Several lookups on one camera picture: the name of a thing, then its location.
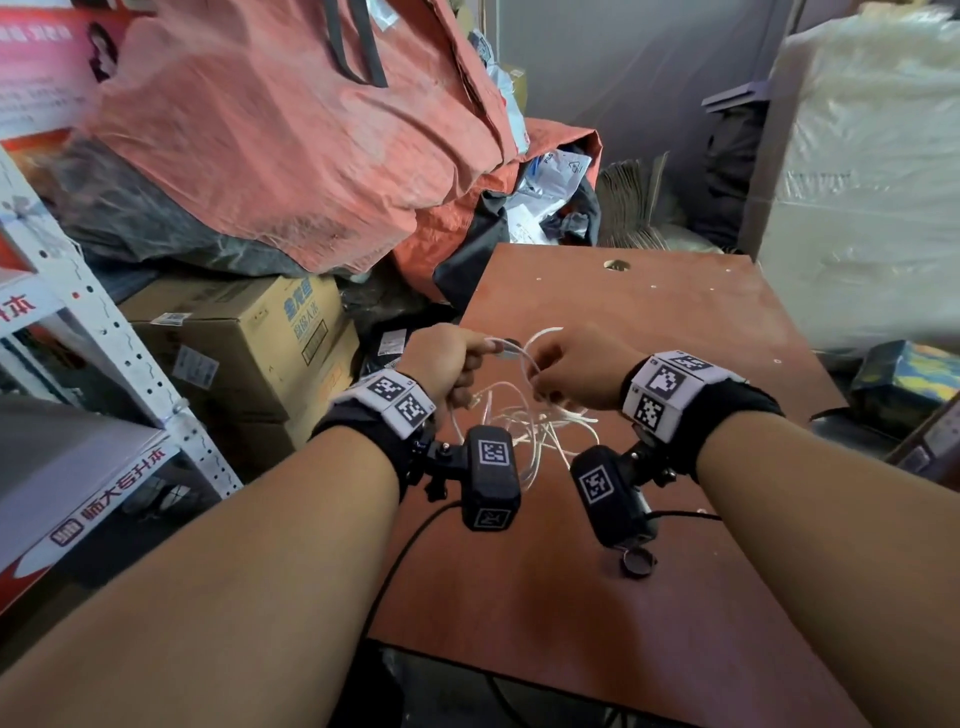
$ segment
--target black cable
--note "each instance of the black cable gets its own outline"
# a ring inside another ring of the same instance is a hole
[[[696,511],[651,511],[647,515],[647,521],[652,519],[661,519],[666,516],[682,516],[687,519],[707,519],[708,521],[722,521],[723,519],[712,513],[697,513]]]
[[[492,675],[487,675],[487,685],[490,686],[490,691],[493,693],[493,697],[496,698],[496,702],[500,704],[500,709],[507,714],[510,720],[520,726],[520,728],[531,728],[530,723],[524,720],[523,716],[518,713],[516,708],[507,700],[507,696],[503,694],[503,691],[500,689],[500,686],[496,684],[496,680],[493,679]]]
[[[423,533],[429,527],[430,523],[435,521],[441,513],[449,511],[452,508],[459,508],[463,505],[462,500],[453,500],[447,505],[442,506],[435,510],[433,513],[427,517],[427,520],[420,524],[420,527],[414,531],[414,535],[410,537],[407,543],[400,550],[400,553],[396,556],[394,564],[390,567],[390,570],[387,571],[387,576],[383,580],[383,584],[380,586],[380,591],[376,593],[376,598],[373,600],[370,611],[367,614],[367,621],[364,622],[363,631],[360,633],[360,639],[363,640],[367,637],[367,633],[370,632],[370,628],[373,625],[373,618],[376,617],[376,610],[380,607],[380,602],[383,601],[383,595],[387,593],[387,589],[390,587],[390,582],[394,580],[394,575],[396,570],[400,568],[400,564],[403,562],[403,557],[407,555],[407,551],[417,542],[417,539],[420,537],[420,534]]]

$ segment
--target blue and yellow box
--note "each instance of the blue and yellow box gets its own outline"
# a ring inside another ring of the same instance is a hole
[[[911,341],[873,347],[851,386],[865,424],[906,437],[960,391],[960,356]]]

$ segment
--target white cable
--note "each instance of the white cable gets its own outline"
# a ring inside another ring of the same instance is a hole
[[[524,359],[532,365],[533,370],[536,373],[540,372],[540,367],[537,366],[537,362],[527,350],[530,348],[531,344],[537,341],[537,339],[544,334],[560,330],[563,329],[561,327],[552,327],[545,328],[543,331],[538,331],[523,347],[515,344],[512,341],[507,341],[506,339],[499,339],[496,337],[490,337],[487,340],[502,344],[505,350],[519,354],[520,372],[523,374],[524,381],[526,381],[529,385],[530,378],[527,376],[526,367],[524,366]],[[504,407],[498,413],[492,415],[493,390],[497,387],[509,387],[510,389],[513,389],[519,395],[520,401],[523,402],[522,406],[513,405]],[[513,437],[514,446],[521,444],[529,444],[531,446],[530,465],[519,474],[520,482],[523,485],[524,491],[530,490],[534,482],[537,480],[537,474],[540,472],[540,459],[542,457],[544,448],[553,449],[558,452],[568,470],[570,468],[570,458],[576,457],[579,454],[577,452],[564,449],[564,446],[560,442],[560,437],[557,434],[558,429],[563,429],[569,425],[583,427],[584,429],[588,430],[591,435],[593,435],[593,440],[596,442],[596,444],[600,444],[600,436],[591,426],[596,425],[597,420],[588,417],[586,415],[586,409],[582,409],[579,412],[573,412],[550,402],[544,402],[540,408],[534,409],[530,406],[530,402],[527,400],[520,388],[510,381],[497,381],[494,384],[491,384],[489,387],[481,389],[479,392],[473,395],[473,400],[470,406],[476,406],[481,401],[484,402],[483,416],[481,418],[481,423],[483,425],[497,425],[506,429]],[[457,433],[457,437],[460,438],[460,442],[463,444],[464,434],[461,431],[460,425],[457,423],[456,415],[452,410],[450,412],[450,419],[453,421],[453,429]]]

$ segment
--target hand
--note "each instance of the hand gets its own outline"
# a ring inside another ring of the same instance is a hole
[[[466,407],[473,373],[480,369],[483,357],[500,351],[500,345],[487,341],[485,334],[453,324],[437,324],[414,331],[396,364],[401,374],[415,379],[437,405],[437,422],[448,406]]]
[[[646,357],[593,324],[548,333],[529,353],[540,367],[527,368],[539,397],[589,409],[619,409],[623,380]]]

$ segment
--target brown wooden table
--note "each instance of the brown wooden table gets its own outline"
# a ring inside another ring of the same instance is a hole
[[[606,269],[614,258],[630,270]],[[681,349],[736,371],[797,423],[843,405],[746,257],[500,245],[463,324],[522,343],[543,328],[587,321],[641,351]],[[525,386],[515,360],[485,364],[478,386],[499,379]],[[513,403],[503,389],[494,409]],[[461,415],[465,431],[476,417]],[[623,451],[635,443],[625,421],[599,417],[604,444]],[[569,449],[591,443],[571,429],[562,432]],[[449,428],[444,436],[453,439]],[[526,457],[518,446],[521,465]],[[710,508],[686,478],[644,493],[654,509]],[[439,505],[410,489],[388,563]],[[618,552],[597,544],[559,454],[545,450],[508,531],[471,533],[456,510],[430,526],[371,636],[710,728],[866,725],[722,523],[664,520],[650,550],[659,559],[650,578],[622,577]]]

